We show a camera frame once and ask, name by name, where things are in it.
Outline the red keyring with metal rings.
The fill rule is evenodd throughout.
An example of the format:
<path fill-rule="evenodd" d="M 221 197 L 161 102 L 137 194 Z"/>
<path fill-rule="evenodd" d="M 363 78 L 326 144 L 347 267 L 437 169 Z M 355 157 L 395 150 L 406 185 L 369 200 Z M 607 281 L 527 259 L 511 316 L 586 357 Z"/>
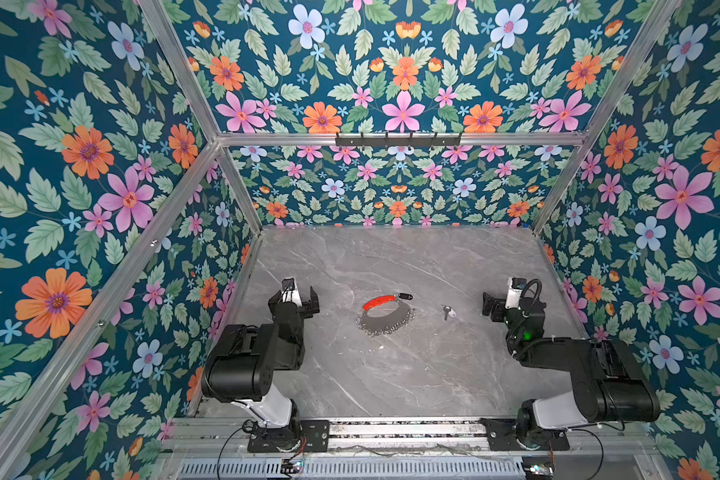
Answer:
<path fill-rule="evenodd" d="M 401 300 L 398 293 L 377 296 L 365 302 L 357 318 L 357 326 L 369 336 L 389 335 L 415 318 L 411 301 Z"/>

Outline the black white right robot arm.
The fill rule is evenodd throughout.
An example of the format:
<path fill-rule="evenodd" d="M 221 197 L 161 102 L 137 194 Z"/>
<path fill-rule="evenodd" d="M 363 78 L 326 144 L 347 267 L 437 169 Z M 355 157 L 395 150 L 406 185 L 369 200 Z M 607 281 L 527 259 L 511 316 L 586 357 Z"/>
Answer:
<path fill-rule="evenodd" d="M 544 335 L 546 303 L 526 291 L 505 298 L 485 292 L 482 314 L 507 327 L 509 355 L 520 365 L 564 372 L 570 389 L 551 397 L 529 399 L 518 409 L 508 431 L 500 433 L 487 419 L 489 442 L 503 449 L 533 450 L 564 444 L 565 432 L 604 423 L 652 423 L 660 416 L 656 390 L 620 340 L 587 340 Z"/>

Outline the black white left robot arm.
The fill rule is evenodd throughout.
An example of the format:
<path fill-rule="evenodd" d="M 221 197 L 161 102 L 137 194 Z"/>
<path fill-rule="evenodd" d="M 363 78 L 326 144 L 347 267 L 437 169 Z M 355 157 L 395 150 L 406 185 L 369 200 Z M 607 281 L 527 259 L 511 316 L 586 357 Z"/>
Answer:
<path fill-rule="evenodd" d="M 298 371 L 306 355 L 305 321 L 320 312 L 317 292 L 303 296 L 292 278 L 268 300 L 272 315 L 260 326 L 230 324 L 212 348 L 201 377 L 204 397 L 242 408 L 258 439 L 280 449 L 301 447 L 298 407 L 274 384 L 278 371 Z"/>

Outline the black hook rack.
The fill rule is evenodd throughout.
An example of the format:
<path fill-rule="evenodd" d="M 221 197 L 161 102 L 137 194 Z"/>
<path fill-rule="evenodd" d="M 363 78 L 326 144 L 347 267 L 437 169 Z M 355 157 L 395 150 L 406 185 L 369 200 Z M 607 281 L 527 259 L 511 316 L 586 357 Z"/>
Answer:
<path fill-rule="evenodd" d="M 441 133 L 353 133 L 337 134 L 334 143 L 340 147 L 413 147 L 428 149 L 431 147 L 459 146 L 462 141 L 461 134 Z"/>

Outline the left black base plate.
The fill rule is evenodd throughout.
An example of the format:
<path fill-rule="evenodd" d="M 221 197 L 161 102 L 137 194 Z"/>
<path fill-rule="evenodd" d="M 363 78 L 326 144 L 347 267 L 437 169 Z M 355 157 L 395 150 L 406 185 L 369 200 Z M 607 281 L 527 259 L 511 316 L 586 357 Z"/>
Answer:
<path fill-rule="evenodd" d="M 298 420 L 282 428 L 256 427 L 249 436 L 248 453 L 325 453 L 331 423 Z"/>

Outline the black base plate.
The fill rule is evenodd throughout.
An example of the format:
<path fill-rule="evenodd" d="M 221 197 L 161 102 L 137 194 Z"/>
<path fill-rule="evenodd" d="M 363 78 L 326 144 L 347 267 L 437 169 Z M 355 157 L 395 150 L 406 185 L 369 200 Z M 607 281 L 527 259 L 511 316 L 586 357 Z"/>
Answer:
<path fill-rule="evenodd" d="M 486 430 L 491 451 L 569 451 L 570 443 L 564 430 L 545 430 L 519 426 L 513 419 L 480 418 Z"/>
<path fill-rule="evenodd" d="M 248 453 L 325 453 L 331 423 L 298 420 L 282 428 L 256 427 L 249 436 Z"/>

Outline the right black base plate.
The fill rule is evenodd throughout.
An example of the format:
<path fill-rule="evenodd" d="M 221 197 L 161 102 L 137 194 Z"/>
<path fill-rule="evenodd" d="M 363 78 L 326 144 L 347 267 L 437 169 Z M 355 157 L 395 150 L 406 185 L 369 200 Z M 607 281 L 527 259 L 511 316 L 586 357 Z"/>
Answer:
<path fill-rule="evenodd" d="M 486 430 L 491 451 L 569 451 L 570 443 L 564 430 L 545 430 L 519 426 L 513 419 L 480 418 Z"/>

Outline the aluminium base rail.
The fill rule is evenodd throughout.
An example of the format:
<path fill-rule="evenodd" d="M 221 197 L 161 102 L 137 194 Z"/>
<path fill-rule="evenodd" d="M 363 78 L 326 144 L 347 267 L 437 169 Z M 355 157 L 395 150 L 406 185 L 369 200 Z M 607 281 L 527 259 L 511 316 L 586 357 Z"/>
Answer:
<path fill-rule="evenodd" d="M 376 456 L 397 459 L 404 456 L 463 456 L 477 458 L 526 457 L 566 458 L 658 457 L 653 437 L 638 425 L 618 431 L 612 427 L 568 430 L 569 447 L 553 445 L 528 449 L 513 443 L 505 450 L 493 445 L 508 438 L 489 431 L 478 417 L 334 417 L 327 420 L 328 431 L 311 447 L 296 445 L 266 457 Z M 189 418 L 174 422 L 173 436 L 164 441 L 157 459 L 167 463 L 187 458 L 244 458 L 250 434 L 238 432 L 240 418 Z"/>

